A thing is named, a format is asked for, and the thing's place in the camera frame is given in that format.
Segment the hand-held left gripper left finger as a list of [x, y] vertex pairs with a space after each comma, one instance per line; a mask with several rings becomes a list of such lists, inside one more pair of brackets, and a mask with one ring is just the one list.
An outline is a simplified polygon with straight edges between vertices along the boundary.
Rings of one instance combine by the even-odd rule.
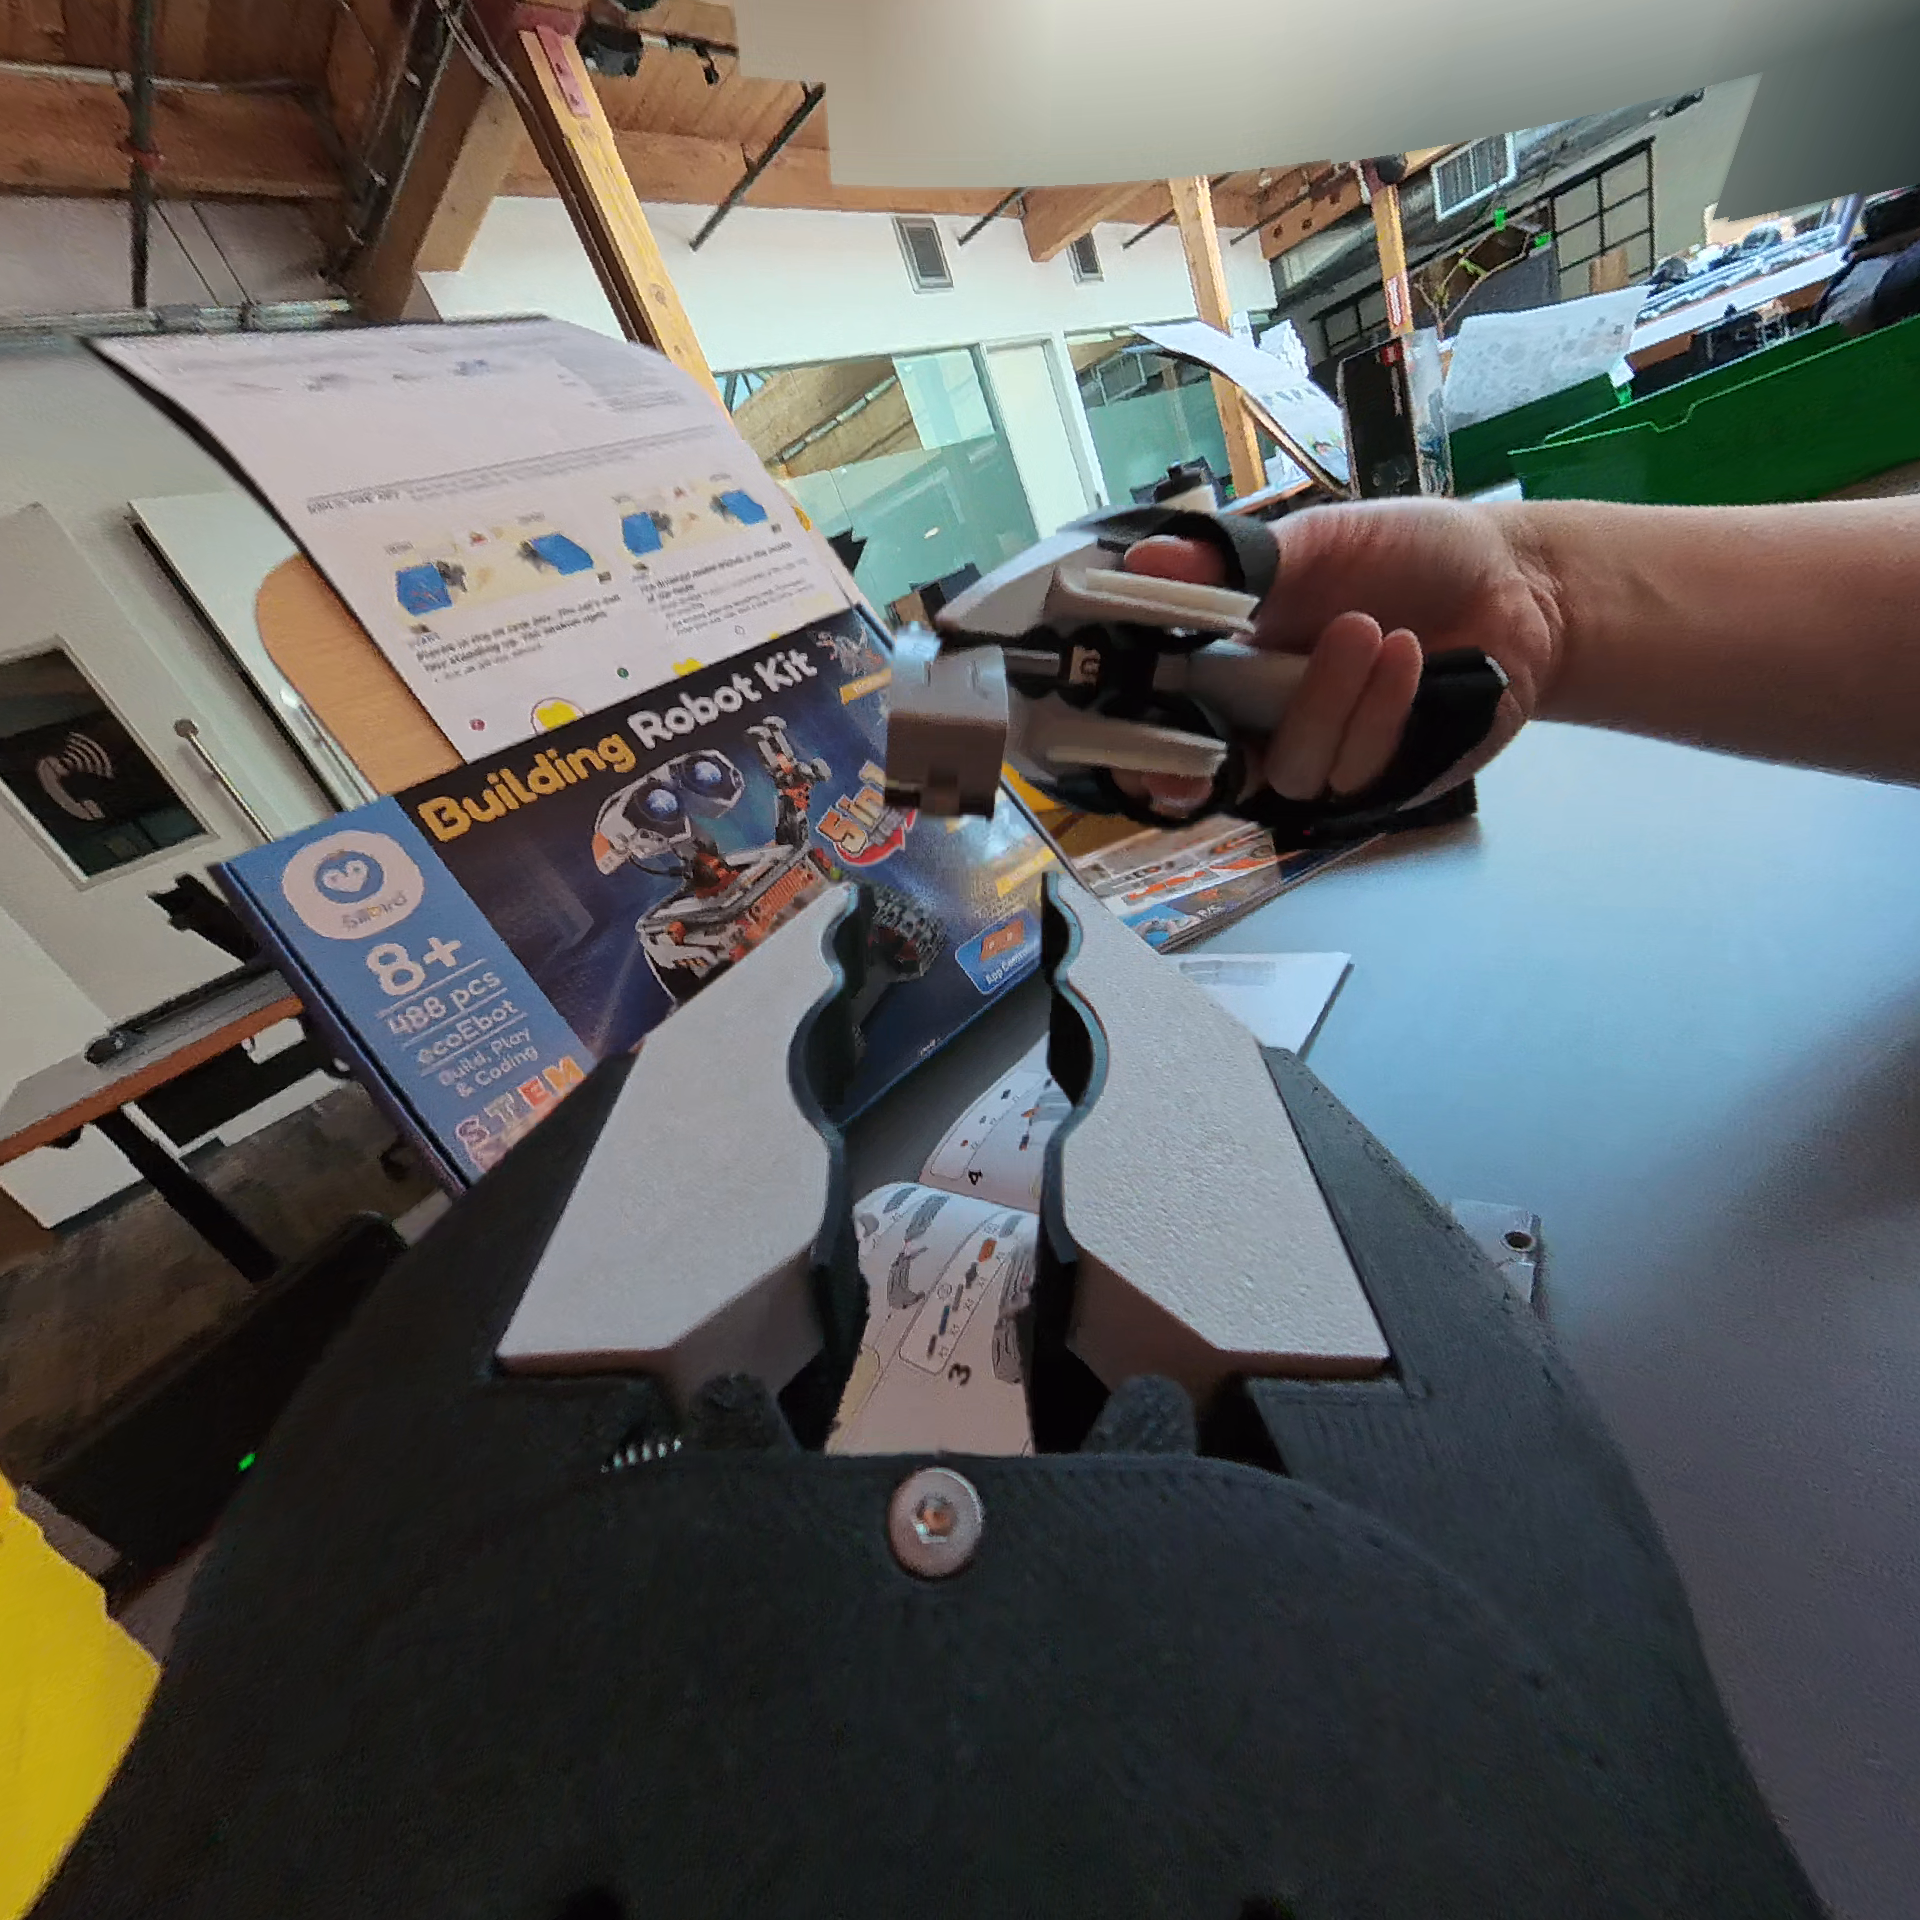
[[710, 1379], [823, 1401], [866, 1326], [847, 1144], [869, 904], [834, 881], [642, 1041], [496, 1358], [518, 1374]]

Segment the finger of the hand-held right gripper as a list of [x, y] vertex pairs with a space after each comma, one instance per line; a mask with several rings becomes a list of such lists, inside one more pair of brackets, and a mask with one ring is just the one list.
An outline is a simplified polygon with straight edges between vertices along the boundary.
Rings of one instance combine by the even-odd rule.
[[1061, 564], [1101, 552], [1101, 533], [1056, 533], [947, 600], [933, 630], [951, 643], [1013, 643], [1037, 630]]
[[1093, 798], [1098, 768], [1106, 765], [1110, 715], [1071, 704], [1009, 704], [999, 747], [1009, 777], [1046, 798]]

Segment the grey building block shell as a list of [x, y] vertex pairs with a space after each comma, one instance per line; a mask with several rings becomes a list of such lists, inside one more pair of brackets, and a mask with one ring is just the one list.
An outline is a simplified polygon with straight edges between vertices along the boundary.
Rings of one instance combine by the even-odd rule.
[[935, 820], [990, 820], [1011, 731], [1003, 649], [915, 623], [893, 640], [882, 790]]

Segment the grey building panel with holes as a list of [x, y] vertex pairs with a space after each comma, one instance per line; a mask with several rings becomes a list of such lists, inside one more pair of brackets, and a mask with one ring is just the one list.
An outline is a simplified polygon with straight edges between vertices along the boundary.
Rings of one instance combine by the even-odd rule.
[[1541, 1308], [1543, 1219], [1523, 1207], [1472, 1200], [1451, 1203], [1449, 1212], [1456, 1224], [1478, 1240], [1506, 1288], [1527, 1308]]

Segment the grey desk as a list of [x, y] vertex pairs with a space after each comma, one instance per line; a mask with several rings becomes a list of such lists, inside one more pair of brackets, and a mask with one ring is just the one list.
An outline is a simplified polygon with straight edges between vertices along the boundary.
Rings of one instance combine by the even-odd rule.
[[1917, 1916], [1917, 796], [1570, 726], [1482, 796], [1281, 908], [1387, 1383], [963, 1459], [909, 1572], [917, 1455], [495, 1371], [607, 1079], [275, 1432], [43, 1908]]

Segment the white printed task sheet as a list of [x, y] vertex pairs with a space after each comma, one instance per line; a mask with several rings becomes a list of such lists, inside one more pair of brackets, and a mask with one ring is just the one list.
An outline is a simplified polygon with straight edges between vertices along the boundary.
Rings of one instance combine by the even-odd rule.
[[858, 604], [706, 383], [589, 326], [93, 350], [270, 510], [461, 760]]

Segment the small wood-edged side desk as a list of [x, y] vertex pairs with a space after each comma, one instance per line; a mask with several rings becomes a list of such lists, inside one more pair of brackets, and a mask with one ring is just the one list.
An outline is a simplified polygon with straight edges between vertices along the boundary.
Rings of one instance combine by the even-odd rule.
[[43, 1068], [22, 1079], [7, 1097], [2, 1164], [94, 1129], [243, 1279], [267, 1283], [282, 1263], [272, 1248], [131, 1113], [154, 1089], [299, 1015], [302, 1000], [288, 991], [285, 977], [270, 975], [152, 1036], [114, 1062], [89, 1064], [79, 1054]]

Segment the person's right hand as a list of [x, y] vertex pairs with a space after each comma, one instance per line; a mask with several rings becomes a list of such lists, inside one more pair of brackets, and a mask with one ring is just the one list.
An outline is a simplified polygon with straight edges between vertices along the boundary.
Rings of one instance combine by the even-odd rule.
[[1495, 724], [1426, 798], [1478, 777], [1541, 708], [1563, 622], [1546, 551], [1518, 501], [1399, 497], [1266, 526], [1278, 576], [1254, 644], [1306, 659], [1281, 726], [1254, 747], [1285, 799], [1357, 799], [1402, 747], [1426, 667], [1455, 649], [1506, 678]]

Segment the colourful folded manual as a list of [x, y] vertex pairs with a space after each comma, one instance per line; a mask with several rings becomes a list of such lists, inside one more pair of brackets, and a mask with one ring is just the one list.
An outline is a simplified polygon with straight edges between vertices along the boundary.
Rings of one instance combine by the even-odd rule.
[[1283, 852], [1266, 829], [1218, 819], [1142, 829], [1079, 855], [1073, 870], [1128, 928], [1175, 952], [1371, 844], [1375, 836], [1362, 836], [1349, 846]]

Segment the open building instruction booklet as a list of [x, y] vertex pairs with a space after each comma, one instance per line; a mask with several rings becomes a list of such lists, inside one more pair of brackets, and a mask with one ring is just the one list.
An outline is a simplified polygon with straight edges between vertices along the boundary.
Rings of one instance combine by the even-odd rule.
[[[1178, 956], [1258, 1041], [1306, 1039], [1342, 952]], [[855, 1203], [871, 1320], [829, 1449], [1030, 1453], [1021, 1312], [1041, 1269], [1043, 1172], [1071, 1113], [1039, 1039], [951, 1117], [915, 1182]]]

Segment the blue robot kit box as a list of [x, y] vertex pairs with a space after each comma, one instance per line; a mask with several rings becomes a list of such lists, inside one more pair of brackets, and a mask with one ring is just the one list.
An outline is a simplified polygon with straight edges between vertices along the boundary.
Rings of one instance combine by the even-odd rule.
[[893, 656], [848, 609], [225, 864], [320, 1033], [462, 1191], [834, 881], [871, 889], [850, 1119], [1041, 963], [1021, 801], [882, 792]]

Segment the green plastic bin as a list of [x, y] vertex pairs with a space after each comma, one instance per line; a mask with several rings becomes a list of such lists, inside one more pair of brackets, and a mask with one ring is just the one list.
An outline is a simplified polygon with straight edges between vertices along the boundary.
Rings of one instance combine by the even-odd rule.
[[1555, 431], [1615, 413], [1622, 388], [1609, 373], [1598, 373], [1475, 423], [1448, 413], [1449, 462], [1456, 495], [1495, 489], [1517, 478], [1513, 452], [1547, 444]]
[[1789, 342], [1563, 428], [1511, 463], [1527, 497], [1763, 505], [1919, 457], [1919, 317]]

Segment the black box with green light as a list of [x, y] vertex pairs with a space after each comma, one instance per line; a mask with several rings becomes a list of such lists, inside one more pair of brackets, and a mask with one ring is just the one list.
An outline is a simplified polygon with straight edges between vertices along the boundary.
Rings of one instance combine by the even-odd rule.
[[50, 1459], [7, 1462], [47, 1512], [104, 1542], [112, 1614], [203, 1542], [302, 1381], [406, 1249], [390, 1219], [351, 1215], [114, 1391]]

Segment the yellow plastic bin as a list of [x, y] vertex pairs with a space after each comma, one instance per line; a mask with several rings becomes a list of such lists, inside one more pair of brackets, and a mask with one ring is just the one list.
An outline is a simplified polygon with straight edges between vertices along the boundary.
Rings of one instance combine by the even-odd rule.
[[89, 1821], [159, 1684], [104, 1585], [2, 1484], [2, 1916], [26, 1916]]

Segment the wooden post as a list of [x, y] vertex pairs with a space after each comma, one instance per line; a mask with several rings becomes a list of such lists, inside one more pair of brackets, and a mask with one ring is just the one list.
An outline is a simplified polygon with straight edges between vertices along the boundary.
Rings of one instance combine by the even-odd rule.
[[579, 47], [579, 7], [511, 5], [496, 56], [621, 332], [721, 400]]
[[[1229, 336], [1233, 332], [1233, 299], [1216, 236], [1213, 183], [1206, 175], [1175, 175], [1166, 180], [1166, 187], [1184, 245], [1195, 315], [1214, 332]], [[1229, 449], [1233, 492], [1237, 497], [1249, 497], [1266, 487], [1259, 428], [1246, 408], [1242, 391], [1226, 374], [1214, 373], [1213, 388]]]

